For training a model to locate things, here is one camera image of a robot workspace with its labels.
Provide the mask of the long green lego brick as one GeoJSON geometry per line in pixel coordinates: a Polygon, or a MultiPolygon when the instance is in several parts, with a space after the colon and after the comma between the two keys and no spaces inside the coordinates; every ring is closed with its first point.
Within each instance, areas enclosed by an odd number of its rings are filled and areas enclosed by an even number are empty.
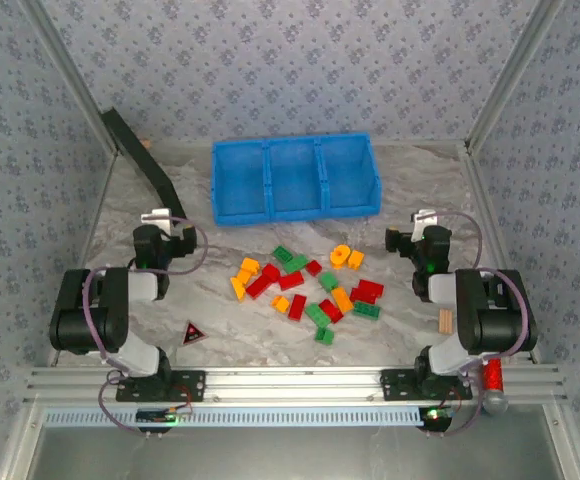
{"type": "Polygon", "coordinates": [[[381,308],[375,304],[355,301],[353,314],[372,321],[377,321],[381,313],[381,308]]]}

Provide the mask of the long orange lego brick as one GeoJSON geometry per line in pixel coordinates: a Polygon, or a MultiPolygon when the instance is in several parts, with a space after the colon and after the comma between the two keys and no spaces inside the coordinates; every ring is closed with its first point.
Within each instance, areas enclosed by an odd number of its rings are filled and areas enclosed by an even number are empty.
{"type": "Polygon", "coordinates": [[[346,314],[347,312],[354,309],[354,303],[350,300],[348,293],[342,286],[333,288],[330,291],[330,294],[335,300],[338,309],[343,314],[346,314]]]}

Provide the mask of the black checkerboard panel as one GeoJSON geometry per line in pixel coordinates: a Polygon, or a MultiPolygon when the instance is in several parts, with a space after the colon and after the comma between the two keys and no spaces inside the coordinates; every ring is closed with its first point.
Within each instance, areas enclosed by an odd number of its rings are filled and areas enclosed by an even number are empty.
{"type": "Polygon", "coordinates": [[[141,143],[119,112],[111,108],[101,114],[101,119],[117,147],[134,162],[145,177],[163,208],[169,208],[175,217],[186,218],[175,187],[149,150],[141,143]]]}

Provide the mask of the triangular red black sign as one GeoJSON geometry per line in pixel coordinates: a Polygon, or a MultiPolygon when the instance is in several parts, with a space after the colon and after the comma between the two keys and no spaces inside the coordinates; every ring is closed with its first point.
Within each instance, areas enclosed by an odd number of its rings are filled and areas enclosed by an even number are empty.
{"type": "Polygon", "coordinates": [[[198,326],[193,322],[188,321],[184,330],[182,346],[188,346],[206,338],[207,335],[198,326]]]}

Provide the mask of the blue three-compartment bin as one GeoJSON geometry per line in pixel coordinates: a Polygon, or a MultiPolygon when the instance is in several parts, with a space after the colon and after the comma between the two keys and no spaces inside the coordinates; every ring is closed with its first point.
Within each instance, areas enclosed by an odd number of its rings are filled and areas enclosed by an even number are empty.
{"type": "Polygon", "coordinates": [[[374,216],[381,196],[366,133],[223,141],[212,148],[218,226],[374,216]]]}

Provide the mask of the red glittery cylinder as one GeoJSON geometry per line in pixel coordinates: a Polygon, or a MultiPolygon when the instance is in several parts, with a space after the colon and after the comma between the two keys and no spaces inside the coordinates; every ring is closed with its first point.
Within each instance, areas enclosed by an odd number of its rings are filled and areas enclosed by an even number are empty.
{"type": "Polygon", "coordinates": [[[482,386],[486,392],[504,392],[502,363],[499,358],[490,359],[483,366],[482,386]]]}

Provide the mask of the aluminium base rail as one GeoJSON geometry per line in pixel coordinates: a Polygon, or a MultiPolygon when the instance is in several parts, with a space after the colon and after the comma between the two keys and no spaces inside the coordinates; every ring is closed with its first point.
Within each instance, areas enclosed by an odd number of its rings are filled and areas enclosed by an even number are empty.
{"type": "MultiPolygon", "coordinates": [[[[195,406],[366,406],[385,404],[379,367],[205,367],[204,400],[195,406]]],[[[66,367],[31,370],[25,402],[54,406],[90,406],[109,377],[105,368],[66,367]]],[[[561,403],[567,394],[554,365],[511,364],[503,367],[504,393],[512,405],[561,403]]],[[[442,400],[448,405],[476,401],[442,400]]],[[[394,401],[432,406],[437,401],[394,401]]]]}

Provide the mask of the aluminium frame post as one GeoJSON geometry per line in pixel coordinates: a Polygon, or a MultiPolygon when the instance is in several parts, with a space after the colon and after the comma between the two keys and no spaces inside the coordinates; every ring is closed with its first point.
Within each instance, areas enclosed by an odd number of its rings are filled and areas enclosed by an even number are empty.
{"type": "Polygon", "coordinates": [[[115,155],[118,151],[117,146],[101,118],[98,105],[41,0],[17,0],[17,2],[95,137],[108,154],[115,155]]]}
{"type": "Polygon", "coordinates": [[[483,146],[565,3],[566,0],[537,0],[518,41],[466,138],[466,150],[470,155],[478,153],[483,146]]]}

